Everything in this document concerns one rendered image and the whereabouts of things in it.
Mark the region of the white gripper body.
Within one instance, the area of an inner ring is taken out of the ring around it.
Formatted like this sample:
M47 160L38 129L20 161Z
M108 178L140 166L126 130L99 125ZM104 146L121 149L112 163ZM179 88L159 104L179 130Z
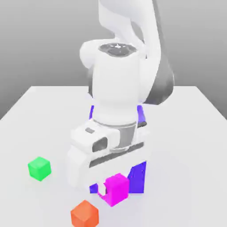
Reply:
M74 145L67 154L67 181L74 188L85 188L117 173L128 176L132 167L148 161L150 157L150 131L139 130L136 144L121 153L93 156L80 151Z

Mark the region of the small magenta cube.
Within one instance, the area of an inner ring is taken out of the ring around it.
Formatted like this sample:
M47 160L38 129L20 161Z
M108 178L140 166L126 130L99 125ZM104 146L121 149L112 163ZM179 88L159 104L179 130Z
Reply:
M111 176L105 180L103 185L105 186L107 193L102 195L98 190L98 195L111 207L128 198L129 179L124 175L118 173Z

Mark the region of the small orange cube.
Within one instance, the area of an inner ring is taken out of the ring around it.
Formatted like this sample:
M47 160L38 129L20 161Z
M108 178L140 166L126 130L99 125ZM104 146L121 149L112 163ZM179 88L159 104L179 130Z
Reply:
M96 227L99 224L99 210L87 200L71 210L70 215L74 227Z

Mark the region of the small green cube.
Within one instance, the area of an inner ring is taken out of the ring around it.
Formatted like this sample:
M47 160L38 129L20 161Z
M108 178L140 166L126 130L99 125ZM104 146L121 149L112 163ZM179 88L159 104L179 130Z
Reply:
M42 181L51 174L51 164L47 159L37 157L28 163L28 170L31 177L38 181Z

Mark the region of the large blue box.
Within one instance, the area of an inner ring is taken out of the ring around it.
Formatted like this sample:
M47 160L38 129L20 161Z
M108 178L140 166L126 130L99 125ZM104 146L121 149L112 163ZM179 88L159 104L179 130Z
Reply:
M137 106L138 112L138 127L146 126L143 107ZM129 194L141 194L144 193L145 186L145 171L147 162L144 161L136 166L133 166L128 174L129 179Z

